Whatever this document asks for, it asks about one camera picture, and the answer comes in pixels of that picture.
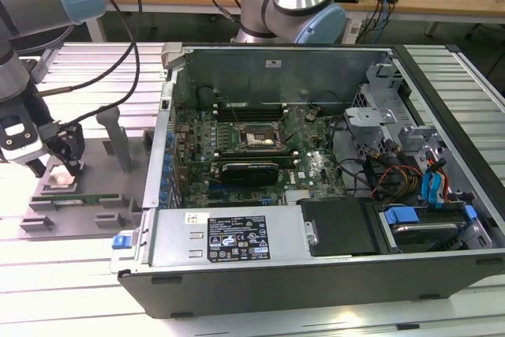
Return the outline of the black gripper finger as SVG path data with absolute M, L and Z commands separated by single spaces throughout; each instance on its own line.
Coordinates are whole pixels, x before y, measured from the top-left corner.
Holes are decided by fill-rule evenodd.
M 81 124 L 66 126 L 55 138 L 49 140 L 49 150 L 72 176 L 77 176 L 80 172 L 80 159 L 85 150 Z
M 37 178 L 42 178 L 46 172 L 46 166 L 40 159 L 33 159 L 27 162 L 27 167 Z

